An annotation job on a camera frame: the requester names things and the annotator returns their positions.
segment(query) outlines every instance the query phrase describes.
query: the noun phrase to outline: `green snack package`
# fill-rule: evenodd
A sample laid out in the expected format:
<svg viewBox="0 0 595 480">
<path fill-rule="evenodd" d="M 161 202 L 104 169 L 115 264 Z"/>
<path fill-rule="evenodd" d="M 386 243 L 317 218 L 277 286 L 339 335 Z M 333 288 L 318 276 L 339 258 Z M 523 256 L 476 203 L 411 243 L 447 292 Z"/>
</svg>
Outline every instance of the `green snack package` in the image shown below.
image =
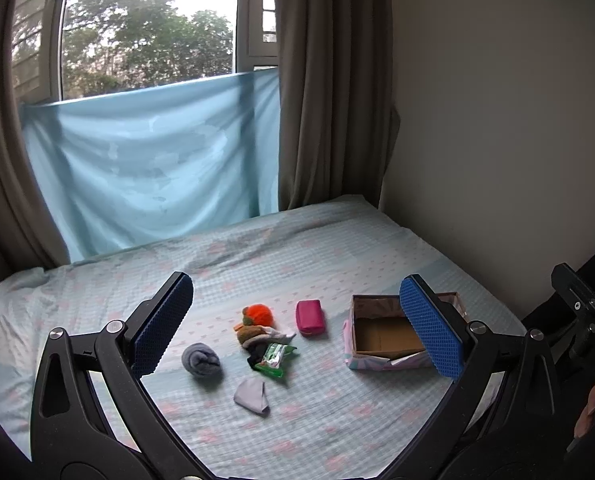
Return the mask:
<svg viewBox="0 0 595 480">
<path fill-rule="evenodd" d="M 284 357 L 297 350 L 296 347 L 290 345 L 280 345 L 279 343 L 271 343 L 266 349 L 266 353 L 261 360 L 261 363 L 255 365 L 255 368 L 260 372 L 271 377 L 284 377 L 284 370 L 281 367 Z"/>
</svg>

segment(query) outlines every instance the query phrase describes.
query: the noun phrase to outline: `open box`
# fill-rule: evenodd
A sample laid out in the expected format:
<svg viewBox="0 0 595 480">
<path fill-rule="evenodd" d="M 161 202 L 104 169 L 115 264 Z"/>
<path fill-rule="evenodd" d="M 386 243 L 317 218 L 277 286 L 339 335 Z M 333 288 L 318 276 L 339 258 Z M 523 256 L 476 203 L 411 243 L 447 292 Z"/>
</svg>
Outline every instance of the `open box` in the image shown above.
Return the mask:
<svg viewBox="0 0 595 480">
<path fill-rule="evenodd" d="M 458 293 L 438 294 L 468 321 Z M 344 361 L 353 370 L 403 370 L 432 366 L 399 296 L 355 295 L 344 322 Z"/>
</svg>

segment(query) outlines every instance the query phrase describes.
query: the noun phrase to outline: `brown curtain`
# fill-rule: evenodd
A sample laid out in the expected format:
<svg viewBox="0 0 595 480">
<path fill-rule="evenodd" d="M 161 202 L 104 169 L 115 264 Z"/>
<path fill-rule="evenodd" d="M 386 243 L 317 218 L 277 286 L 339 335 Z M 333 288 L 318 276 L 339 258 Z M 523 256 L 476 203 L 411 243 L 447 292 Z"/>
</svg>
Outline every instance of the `brown curtain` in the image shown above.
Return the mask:
<svg viewBox="0 0 595 480">
<path fill-rule="evenodd" d="M 68 252 L 21 137 L 10 72 L 13 7 L 14 0 L 0 0 L 0 253 L 15 272 L 67 263 Z"/>
<path fill-rule="evenodd" d="M 276 0 L 279 207 L 377 206 L 397 138 L 391 0 Z"/>
</svg>

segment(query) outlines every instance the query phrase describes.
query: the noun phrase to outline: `pink box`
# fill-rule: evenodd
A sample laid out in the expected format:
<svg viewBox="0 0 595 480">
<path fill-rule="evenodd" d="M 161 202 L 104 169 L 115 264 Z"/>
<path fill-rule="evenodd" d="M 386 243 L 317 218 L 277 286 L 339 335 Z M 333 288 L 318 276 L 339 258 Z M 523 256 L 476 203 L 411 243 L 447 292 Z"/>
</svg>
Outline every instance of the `pink box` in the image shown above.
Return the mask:
<svg viewBox="0 0 595 480">
<path fill-rule="evenodd" d="M 318 335 L 326 332 L 326 320 L 320 300 L 302 300 L 295 307 L 295 322 L 302 335 Z"/>
</svg>

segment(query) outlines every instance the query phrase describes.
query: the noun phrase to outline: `white wall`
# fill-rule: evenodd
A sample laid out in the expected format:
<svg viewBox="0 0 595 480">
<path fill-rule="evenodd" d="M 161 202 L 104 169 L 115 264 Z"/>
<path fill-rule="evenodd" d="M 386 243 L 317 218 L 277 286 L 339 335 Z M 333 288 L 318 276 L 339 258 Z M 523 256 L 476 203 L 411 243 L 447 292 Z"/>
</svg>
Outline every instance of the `white wall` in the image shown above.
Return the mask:
<svg viewBox="0 0 595 480">
<path fill-rule="evenodd" d="M 595 252 L 595 0 L 393 0 L 383 209 L 522 316 Z"/>
</svg>

